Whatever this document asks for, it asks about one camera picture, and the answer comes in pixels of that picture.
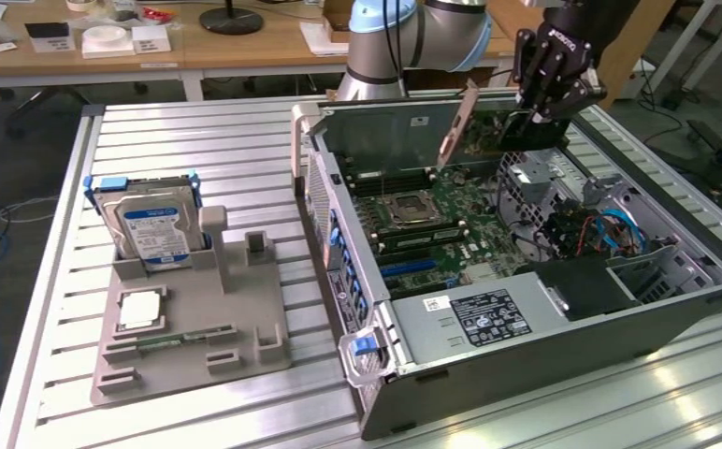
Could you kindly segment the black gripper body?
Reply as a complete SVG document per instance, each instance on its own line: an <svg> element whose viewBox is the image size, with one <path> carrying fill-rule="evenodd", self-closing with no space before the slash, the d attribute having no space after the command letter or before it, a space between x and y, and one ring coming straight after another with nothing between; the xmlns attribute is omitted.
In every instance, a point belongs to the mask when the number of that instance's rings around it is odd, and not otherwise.
<svg viewBox="0 0 722 449"><path fill-rule="evenodd" d="M537 29L537 47L550 39L550 32L562 34L562 45L571 51L591 46L594 68L599 68L602 54L618 38L634 14L638 0L566 1L562 7L547 8L543 23Z"/></svg>

